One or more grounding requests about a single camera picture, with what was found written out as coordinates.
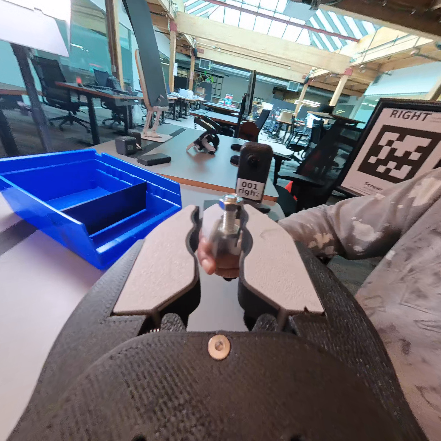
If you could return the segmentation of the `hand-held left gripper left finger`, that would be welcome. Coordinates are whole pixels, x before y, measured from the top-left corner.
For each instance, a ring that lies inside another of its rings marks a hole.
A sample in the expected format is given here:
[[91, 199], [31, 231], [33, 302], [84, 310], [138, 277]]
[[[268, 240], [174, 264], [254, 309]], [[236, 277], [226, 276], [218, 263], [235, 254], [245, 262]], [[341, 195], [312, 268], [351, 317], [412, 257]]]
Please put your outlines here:
[[116, 316], [167, 313], [183, 322], [201, 300], [197, 248], [199, 206], [188, 205], [155, 227], [140, 252], [113, 307]]

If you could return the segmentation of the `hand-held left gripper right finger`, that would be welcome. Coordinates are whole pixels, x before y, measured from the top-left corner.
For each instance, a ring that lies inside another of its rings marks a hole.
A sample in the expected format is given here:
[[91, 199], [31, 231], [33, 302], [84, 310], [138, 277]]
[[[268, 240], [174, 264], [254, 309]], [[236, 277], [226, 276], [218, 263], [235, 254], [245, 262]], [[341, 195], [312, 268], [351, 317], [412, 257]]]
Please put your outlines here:
[[252, 206], [241, 213], [238, 300], [248, 321], [262, 314], [286, 324], [297, 314], [321, 316], [324, 307], [291, 236]]

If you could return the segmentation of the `silver hex nut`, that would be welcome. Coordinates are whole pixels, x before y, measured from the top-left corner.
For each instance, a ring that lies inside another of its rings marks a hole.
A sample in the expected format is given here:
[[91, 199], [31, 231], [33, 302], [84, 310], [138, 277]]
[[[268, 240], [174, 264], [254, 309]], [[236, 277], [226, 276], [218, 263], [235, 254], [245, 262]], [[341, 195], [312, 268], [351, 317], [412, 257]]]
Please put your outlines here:
[[243, 205], [243, 198], [237, 194], [224, 195], [219, 199], [219, 206], [225, 212], [236, 212]]

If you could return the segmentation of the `blue plastic bin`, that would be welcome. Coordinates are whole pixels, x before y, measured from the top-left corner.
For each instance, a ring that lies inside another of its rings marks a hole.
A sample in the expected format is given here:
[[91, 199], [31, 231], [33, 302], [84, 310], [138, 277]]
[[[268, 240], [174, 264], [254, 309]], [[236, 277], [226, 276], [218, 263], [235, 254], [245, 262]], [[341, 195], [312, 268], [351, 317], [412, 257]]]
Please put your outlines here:
[[[101, 270], [182, 208], [177, 182], [95, 149], [1, 158], [0, 180], [20, 218]], [[146, 208], [95, 234], [62, 212], [143, 181]]]

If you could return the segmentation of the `person's right hand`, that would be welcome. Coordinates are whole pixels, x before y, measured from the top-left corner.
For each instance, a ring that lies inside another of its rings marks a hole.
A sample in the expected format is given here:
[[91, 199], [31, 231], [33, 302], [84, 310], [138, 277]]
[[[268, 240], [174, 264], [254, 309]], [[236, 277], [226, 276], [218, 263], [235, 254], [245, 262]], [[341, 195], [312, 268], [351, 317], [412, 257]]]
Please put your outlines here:
[[197, 258], [200, 266], [208, 275], [217, 275], [224, 279], [235, 279], [240, 274], [240, 256], [226, 254], [219, 257], [212, 255], [212, 243], [202, 234], [199, 236]]

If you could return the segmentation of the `black headset device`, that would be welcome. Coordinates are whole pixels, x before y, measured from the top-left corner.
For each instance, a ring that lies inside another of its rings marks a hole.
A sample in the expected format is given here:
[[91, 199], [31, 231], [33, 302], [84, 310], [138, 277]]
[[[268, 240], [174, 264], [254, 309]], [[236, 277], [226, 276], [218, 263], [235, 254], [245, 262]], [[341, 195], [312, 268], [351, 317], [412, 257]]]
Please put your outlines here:
[[207, 130], [187, 146], [186, 152], [194, 150], [197, 153], [214, 155], [218, 150], [219, 142], [218, 133], [215, 130]]

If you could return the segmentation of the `grey wood-edged table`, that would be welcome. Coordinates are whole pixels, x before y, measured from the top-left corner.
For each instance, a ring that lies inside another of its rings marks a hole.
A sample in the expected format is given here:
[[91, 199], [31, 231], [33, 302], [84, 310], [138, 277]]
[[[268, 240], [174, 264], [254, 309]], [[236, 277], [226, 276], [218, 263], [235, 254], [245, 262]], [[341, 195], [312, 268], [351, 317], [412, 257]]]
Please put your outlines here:
[[169, 163], [155, 166], [144, 166], [138, 163], [134, 155], [129, 157], [119, 155], [116, 152], [114, 140], [96, 145], [93, 148], [99, 153], [106, 153], [130, 162], [180, 184], [224, 193], [234, 191], [238, 168], [230, 163], [231, 156], [236, 154], [231, 149], [231, 145], [243, 144], [244, 140], [219, 135], [220, 143], [214, 155], [197, 152], [194, 148], [187, 151], [190, 143], [201, 133], [201, 130], [184, 128], [183, 131], [163, 143], [143, 140], [141, 146], [144, 152], [148, 154], [163, 153], [171, 157]]

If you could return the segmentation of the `dark office desk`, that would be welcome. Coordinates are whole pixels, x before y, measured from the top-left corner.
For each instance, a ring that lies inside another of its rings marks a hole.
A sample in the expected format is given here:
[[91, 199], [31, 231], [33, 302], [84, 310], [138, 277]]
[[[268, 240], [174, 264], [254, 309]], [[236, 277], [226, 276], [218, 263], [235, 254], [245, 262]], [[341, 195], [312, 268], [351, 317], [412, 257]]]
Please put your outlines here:
[[203, 109], [190, 111], [190, 115], [193, 117], [205, 116], [207, 118], [210, 118], [212, 121], [216, 122], [219, 125], [236, 127], [239, 122], [239, 118], [236, 116], [231, 116], [231, 115], [217, 113], [217, 112], [203, 110]]

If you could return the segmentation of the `black office chair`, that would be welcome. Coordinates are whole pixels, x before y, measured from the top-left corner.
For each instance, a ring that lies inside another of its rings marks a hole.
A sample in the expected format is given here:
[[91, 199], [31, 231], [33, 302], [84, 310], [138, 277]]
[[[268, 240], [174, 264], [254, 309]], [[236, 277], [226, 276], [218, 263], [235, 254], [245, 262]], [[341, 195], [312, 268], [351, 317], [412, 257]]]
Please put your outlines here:
[[354, 125], [333, 126], [294, 172], [281, 172], [282, 157], [274, 154], [273, 185], [285, 217], [328, 201], [353, 163], [363, 131]]
[[[119, 80], [115, 76], [108, 76], [106, 79], [105, 86], [109, 89], [107, 92], [113, 92], [113, 94], [116, 95], [126, 95], [126, 96], [132, 95], [131, 89], [129, 89], [129, 91], [123, 90]], [[115, 101], [115, 100], [101, 99], [101, 107], [111, 111], [111, 117], [107, 119], [103, 119], [102, 121], [103, 126], [105, 126], [106, 122], [108, 121], [111, 122], [110, 123], [111, 128], [113, 128], [115, 124], [121, 124], [121, 123], [124, 124], [126, 122], [127, 107], [123, 105], [118, 105], [118, 103], [121, 103], [121, 100]]]
[[87, 103], [80, 101], [79, 94], [76, 101], [72, 100], [71, 92], [57, 85], [57, 82], [66, 81], [58, 61], [34, 56], [31, 62], [40, 80], [44, 103], [67, 112], [65, 116], [50, 118], [49, 125], [54, 126], [54, 122], [59, 121], [59, 129], [63, 130], [66, 123], [79, 124], [86, 129], [87, 133], [90, 133], [90, 123], [76, 116], [78, 112], [81, 112], [80, 108], [86, 107]]

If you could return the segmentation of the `black bin divider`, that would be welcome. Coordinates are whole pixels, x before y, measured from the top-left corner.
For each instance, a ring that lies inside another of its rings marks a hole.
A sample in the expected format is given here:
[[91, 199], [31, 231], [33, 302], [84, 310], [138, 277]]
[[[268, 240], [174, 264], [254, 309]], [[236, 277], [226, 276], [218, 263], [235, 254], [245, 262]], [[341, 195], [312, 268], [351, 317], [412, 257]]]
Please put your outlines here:
[[84, 224], [89, 235], [95, 234], [146, 208], [145, 181], [122, 190], [79, 203], [62, 210]]

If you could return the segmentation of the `black flat case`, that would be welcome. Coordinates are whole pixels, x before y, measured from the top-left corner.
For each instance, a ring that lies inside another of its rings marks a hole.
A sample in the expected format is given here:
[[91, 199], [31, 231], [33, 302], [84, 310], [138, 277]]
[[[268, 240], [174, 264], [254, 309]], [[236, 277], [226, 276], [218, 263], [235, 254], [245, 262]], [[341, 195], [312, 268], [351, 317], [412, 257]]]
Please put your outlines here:
[[137, 162], [150, 167], [171, 162], [171, 157], [164, 153], [143, 154], [137, 157]]

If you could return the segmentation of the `small black box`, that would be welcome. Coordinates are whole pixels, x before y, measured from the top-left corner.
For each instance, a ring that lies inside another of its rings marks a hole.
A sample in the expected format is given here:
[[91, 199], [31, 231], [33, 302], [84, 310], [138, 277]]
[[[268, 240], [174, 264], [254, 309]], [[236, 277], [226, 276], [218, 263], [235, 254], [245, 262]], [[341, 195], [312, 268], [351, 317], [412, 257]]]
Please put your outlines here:
[[116, 153], [123, 156], [132, 156], [139, 151], [142, 151], [141, 144], [136, 137], [121, 136], [115, 140]]

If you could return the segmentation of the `black framed marker sign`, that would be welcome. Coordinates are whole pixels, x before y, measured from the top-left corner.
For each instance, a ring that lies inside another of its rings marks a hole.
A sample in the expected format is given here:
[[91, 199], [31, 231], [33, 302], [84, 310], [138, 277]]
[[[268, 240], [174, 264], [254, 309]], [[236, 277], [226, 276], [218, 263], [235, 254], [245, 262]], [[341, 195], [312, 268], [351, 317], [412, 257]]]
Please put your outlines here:
[[440, 101], [381, 98], [336, 190], [374, 195], [440, 167], [440, 158]]

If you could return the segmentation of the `black leaning board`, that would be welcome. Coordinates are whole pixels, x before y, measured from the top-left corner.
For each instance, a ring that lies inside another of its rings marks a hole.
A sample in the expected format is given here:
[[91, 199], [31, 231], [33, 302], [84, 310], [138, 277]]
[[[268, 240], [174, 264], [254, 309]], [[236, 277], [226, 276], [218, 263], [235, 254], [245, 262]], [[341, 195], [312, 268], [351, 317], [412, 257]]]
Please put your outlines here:
[[138, 45], [135, 62], [147, 109], [141, 139], [161, 144], [172, 137], [157, 132], [162, 112], [168, 109], [169, 102], [150, 9], [144, 0], [124, 0], [123, 5]]

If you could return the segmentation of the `wooden office desk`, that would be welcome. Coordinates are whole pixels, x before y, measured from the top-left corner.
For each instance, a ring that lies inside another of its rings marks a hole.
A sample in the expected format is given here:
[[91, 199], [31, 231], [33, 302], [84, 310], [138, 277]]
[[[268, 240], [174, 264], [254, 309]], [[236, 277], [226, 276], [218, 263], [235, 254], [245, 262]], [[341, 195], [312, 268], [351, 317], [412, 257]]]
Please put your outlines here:
[[6, 157], [16, 157], [20, 153], [4, 110], [19, 110], [25, 116], [34, 116], [32, 107], [23, 101], [23, 96], [27, 95], [26, 88], [0, 84], [0, 140]]
[[94, 98], [100, 98], [107, 101], [114, 102], [115, 106], [122, 107], [125, 111], [124, 116], [124, 133], [127, 134], [128, 130], [133, 129], [133, 107], [141, 104], [143, 98], [139, 94], [128, 95], [121, 91], [115, 92], [112, 90], [97, 90], [95, 88], [86, 87], [84, 85], [78, 85], [77, 83], [59, 82], [56, 81], [55, 85], [58, 87], [74, 91], [81, 96], [86, 97], [87, 108], [90, 120], [90, 130], [92, 136], [91, 146], [96, 146], [101, 143], [100, 135], [98, 132], [98, 125], [96, 121], [96, 112], [93, 104]]

